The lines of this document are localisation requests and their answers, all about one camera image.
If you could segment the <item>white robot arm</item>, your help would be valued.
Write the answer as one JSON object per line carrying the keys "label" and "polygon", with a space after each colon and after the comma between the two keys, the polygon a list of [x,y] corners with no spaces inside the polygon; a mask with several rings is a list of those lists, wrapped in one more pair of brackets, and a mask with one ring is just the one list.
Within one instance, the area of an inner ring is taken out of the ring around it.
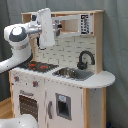
{"label": "white robot arm", "polygon": [[[51,10],[45,8],[33,13],[28,23],[5,27],[4,39],[11,46],[12,57],[0,62],[0,74],[32,58],[30,39],[39,37],[41,49],[54,46],[53,25]],[[0,128],[38,128],[38,123],[32,115],[23,114],[18,118],[0,119]]]}

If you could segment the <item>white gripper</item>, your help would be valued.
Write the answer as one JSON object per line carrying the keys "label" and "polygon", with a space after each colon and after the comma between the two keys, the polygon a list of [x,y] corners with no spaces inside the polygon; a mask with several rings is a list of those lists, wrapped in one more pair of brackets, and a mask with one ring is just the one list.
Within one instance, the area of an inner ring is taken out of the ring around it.
{"label": "white gripper", "polygon": [[37,12],[37,21],[41,25],[39,48],[43,50],[46,47],[54,46],[54,37],[59,36],[62,29],[60,21],[51,17],[49,8],[41,9]]}

